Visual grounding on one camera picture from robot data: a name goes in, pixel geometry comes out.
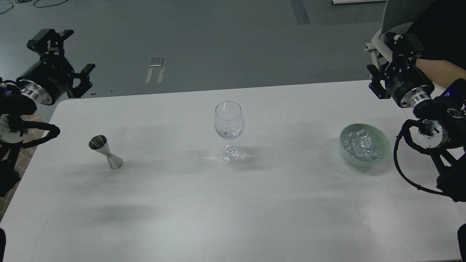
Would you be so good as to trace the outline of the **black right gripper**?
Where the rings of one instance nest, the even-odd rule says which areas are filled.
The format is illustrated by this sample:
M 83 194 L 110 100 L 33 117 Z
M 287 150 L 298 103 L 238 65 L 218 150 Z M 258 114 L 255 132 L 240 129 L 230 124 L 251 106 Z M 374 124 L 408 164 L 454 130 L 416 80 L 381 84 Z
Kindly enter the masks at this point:
M 417 59 L 426 53 L 426 48 L 415 34 L 385 33 L 384 43 L 392 51 L 392 61 L 387 61 L 382 69 L 374 64 L 366 66 L 371 75 L 368 88 L 378 99 L 392 98 L 398 107 L 411 107 L 414 94 L 430 95 L 434 84 L 416 66 Z

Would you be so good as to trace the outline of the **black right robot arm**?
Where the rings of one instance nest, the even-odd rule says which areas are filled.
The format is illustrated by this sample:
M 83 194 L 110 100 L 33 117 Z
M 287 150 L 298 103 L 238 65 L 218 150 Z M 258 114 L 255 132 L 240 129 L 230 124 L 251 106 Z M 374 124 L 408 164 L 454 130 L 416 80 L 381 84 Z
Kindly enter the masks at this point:
M 415 65 L 425 49 L 413 34 L 376 33 L 364 51 L 372 59 L 367 66 L 371 91 L 379 99 L 391 98 L 401 108 L 412 108 L 416 117 L 406 120 L 396 137 L 393 157 L 398 173 L 418 190 L 465 202 L 466 158 L 456 159 L 449 152 L 466 145 L 465 79 L 455 80 L 441 95 L 431 98 L 434 84 Z M 397 151 L 402 139 L 430 156 L 438 171 L 436 190 L 414 183 L 401 171 Z

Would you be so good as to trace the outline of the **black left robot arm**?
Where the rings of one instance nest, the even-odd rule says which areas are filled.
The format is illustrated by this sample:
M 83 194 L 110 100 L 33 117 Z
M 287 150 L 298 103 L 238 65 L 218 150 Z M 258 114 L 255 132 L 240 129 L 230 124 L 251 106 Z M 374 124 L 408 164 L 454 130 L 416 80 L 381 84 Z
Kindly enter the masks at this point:
M 95 64 L 77 72 L 65 57 L 64 41 L 74 31 L 42 29 L 27 43 L 39 60 L 15 81 L 1 80 L 1 196 L 5 197 L 20 181 L 15 169 L 21 149 L 33 148 L 55 139 L 59 127 L 24 120 L 41 105 L 52 106 L 63 95 L 81 98 L 93 86 L 90 73 Z

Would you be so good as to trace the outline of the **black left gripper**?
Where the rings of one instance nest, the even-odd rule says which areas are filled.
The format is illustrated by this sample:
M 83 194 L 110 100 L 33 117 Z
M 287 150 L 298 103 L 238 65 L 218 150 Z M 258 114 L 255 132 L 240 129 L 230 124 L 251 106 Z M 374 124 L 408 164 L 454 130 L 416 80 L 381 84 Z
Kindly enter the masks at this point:
M 74 33 L 72 29 L 42 29 L 28 40 L 27 48 L 37 53 L 39 60 L 17 78 L 17 84 L 21 94 L 36 106 L 51 106 L 66 92 L 68 98 L 80 99 L 93 86 L 90 73 L 95 64 L 87 64 L 76 73 L 65 57 L 64 41 Z M 73 87 L 75 79 L 79 84 Z

